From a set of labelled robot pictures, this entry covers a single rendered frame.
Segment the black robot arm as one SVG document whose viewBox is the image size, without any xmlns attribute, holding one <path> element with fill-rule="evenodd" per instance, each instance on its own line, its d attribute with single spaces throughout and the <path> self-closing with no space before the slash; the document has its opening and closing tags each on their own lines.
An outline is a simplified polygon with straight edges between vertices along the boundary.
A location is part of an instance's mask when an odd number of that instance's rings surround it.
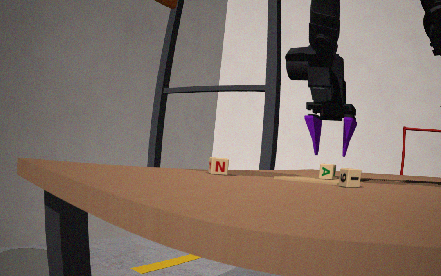
<svg viewBox="0 0 441 276">
<path fill-rule="evenodd" d="M 420 0 L 423 26 L 435 56 L 441 56 L 441 0 Z M 308 47 L 285 55 L 290 80 L 307 80 L 313 102 L 346 104 L 344 60 L 339 53 L 340 0 L 311 0 Z M 320 67 L 319 67 L 320 65 Z"/>
</svg>

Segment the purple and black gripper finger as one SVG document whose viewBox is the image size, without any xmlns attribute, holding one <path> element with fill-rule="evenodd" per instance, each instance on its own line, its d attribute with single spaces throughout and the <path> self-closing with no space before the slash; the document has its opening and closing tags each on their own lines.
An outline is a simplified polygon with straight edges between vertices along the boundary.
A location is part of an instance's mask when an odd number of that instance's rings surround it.
<svg viewBox="0 0 441 276">
<path fill-rule="evenodd" d="M 344 126 L 343 126 L 343 151 L 342 156 L 346 156 L 347 148 L 351 137 L 356 129 L 357 122 L 354 118 L 344 117 Z"/>
<path fill-rule="evenodd" d="M 312 138 L 314 153 L 315 155 L 318 155 L 322 121 L 317 117 L 309 116 L 309 115 L 305 115 L 304 119 L 306 121 L 307 127 L 309 129 L 309 133 Z"/>
</svg>

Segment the beige letter block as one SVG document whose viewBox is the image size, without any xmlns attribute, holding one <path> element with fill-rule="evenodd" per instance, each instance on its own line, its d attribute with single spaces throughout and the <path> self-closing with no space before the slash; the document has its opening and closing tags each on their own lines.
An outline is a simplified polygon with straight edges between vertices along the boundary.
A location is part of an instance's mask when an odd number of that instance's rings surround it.
<svg viewBox="0 0 441 276">
<path fill-rule="evenodd" d="M 214 175 L 228 175 L 229 159 L 227 158 L 209 158 L 208 173 Z"/>
<path fill-rule="evenodd" d="M 319 179 L 334 180 L 337 165 L 320 164 Z"/>
<path fill-rule="evenodd" d="M 338 186 L 344 188 L 359 188 L 361 171 L 361 169 L 341 168 Z"/>
</svg>

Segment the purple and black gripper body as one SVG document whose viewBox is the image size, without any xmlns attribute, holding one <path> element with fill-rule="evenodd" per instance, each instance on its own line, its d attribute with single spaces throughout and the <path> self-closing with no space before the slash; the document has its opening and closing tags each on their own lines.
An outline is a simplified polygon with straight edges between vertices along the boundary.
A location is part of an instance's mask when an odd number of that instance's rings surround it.
<svg viewBox="0 0 441 276">
<path fill-rule="evenodd" d="M 320 120 L 342 121 L 342 118 L 349 117 L 356 120 L 356 109 L 352 104 L 306 102 L 306 109 L 311 110 L 314 117 Z M 316 110 L 319 109 L 319 110 Z M 317 115 L 320 113 L 320 116 Z"/>
</svg>

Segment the tan flat mat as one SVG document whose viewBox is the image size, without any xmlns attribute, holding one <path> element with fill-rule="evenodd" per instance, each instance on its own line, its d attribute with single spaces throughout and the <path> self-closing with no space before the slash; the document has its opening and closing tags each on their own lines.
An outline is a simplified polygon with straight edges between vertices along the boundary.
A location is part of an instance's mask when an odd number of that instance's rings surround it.
<svg viewBox="0 0 441 276">
<path fill-rule="evenodd" d="M 309 182 L 309 183 L 322 183 L 322 184 L 331 184 L 331 185 L 339 184 L 339 179 L 335 178 L 334 180 L 325 180 L 325 179 L 319 179 L 319 177 L 315 177 L 315 176 L 277 176 L 274 177 L 274 179 Z"/>
</svg>

